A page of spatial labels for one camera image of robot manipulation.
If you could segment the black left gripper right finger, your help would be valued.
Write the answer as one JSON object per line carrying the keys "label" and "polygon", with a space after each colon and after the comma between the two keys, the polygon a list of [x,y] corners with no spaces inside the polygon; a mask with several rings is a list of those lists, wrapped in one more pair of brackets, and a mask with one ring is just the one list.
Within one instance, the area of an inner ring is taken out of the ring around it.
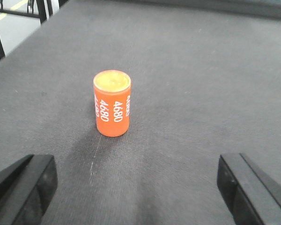
{"label": "black left gripper right finger", "polygon": [[217,186],[237,225],[281,225],[281,185],[244,153],[220,155]]}

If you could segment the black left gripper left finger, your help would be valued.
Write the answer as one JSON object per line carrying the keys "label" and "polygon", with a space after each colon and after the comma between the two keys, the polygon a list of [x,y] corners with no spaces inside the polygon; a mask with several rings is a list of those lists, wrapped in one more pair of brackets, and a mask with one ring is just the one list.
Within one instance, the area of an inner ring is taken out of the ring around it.
{"label": "black left gripper left finger", "polygon": [[0,171],[0,225],[39,225],[58,186],[53,155],[29,154]]}

